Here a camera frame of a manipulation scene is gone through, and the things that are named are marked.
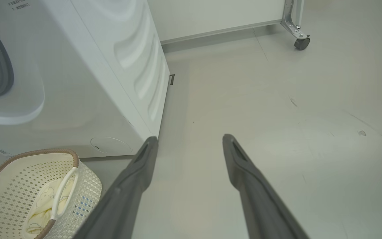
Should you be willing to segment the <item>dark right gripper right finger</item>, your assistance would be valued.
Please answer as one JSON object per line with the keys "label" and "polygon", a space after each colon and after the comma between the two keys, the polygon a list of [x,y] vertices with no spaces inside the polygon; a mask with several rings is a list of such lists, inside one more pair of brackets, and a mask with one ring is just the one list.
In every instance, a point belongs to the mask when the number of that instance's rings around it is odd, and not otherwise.
{"label": "dark right gripper right finger", "polygon": [[231,184],[238,190],[250,239],[307,239],[269,181],[231,134],[223,136],[223,151]]}

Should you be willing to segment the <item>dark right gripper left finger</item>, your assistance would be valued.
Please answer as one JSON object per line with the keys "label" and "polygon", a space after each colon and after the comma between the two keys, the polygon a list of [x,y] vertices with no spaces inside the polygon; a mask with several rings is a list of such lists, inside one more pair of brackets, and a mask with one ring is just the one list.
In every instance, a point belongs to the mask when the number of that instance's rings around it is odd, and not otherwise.
{"label": "dark right gripper left finger", "polygon": [[158,138],[147,138],[88,218],[75,239],[130,239],[143,192],[150,186],[158,153]]}

